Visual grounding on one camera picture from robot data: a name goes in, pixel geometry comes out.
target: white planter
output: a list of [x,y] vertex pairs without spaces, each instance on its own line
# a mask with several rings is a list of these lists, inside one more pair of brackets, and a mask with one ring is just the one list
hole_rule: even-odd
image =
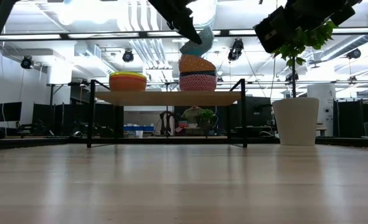
[[292,98],[272,103],[281,145],[315,145],[319,100]]

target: plant stem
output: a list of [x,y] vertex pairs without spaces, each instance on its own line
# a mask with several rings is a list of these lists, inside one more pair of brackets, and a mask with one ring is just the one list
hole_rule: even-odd
[[293,87],[293,97],[296,98],[296,57],[292,58],[291,84],[292,84],[292,87]]

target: wooden floor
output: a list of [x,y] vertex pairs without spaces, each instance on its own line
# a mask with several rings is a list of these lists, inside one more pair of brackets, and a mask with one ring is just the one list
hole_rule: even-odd
[[368,149],[0,151],[0,224],[368,223]]

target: potted plant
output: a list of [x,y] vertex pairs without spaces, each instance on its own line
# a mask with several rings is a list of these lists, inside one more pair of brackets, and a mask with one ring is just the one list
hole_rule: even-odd
[[272,104],[280,142],[283,145],[315,145],[319,100],[296,98],[296,64],[302,65],[306,62],[299,56],[306,47],[320,50],[326,41],[332,40],[335,27],[333,22],[327,21],[315,30],[303,31],[298,28],[289,42],[273,52],[274,57],[281,55],[292,71],[293,98],[275,101]]
[[217,122],[217,115],[212,110],[204,109],[199,114],[199,127],[202,128],[205,135],[208,135],[210,130]]

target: person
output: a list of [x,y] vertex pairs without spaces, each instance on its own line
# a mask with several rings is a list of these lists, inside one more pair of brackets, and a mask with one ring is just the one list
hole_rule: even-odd
[[198,117],[201,115],[202,108],[198,106],[192,106],[186,109],[181,118],[188,121],[188,124],[196,124]]

